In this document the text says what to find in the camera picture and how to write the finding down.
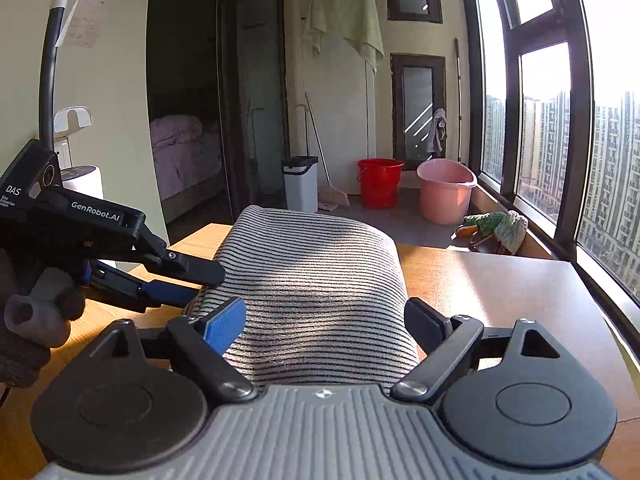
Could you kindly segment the gloved left hand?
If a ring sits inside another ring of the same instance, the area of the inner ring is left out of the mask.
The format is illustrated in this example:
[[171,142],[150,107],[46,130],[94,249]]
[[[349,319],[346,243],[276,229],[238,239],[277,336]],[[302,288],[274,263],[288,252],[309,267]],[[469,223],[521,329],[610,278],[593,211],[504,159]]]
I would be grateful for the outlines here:
[[47,268],[21,276],[1,253],[1,381],[28,388],[70,338],[70,323],[85,311],[85,293],[65,272]]

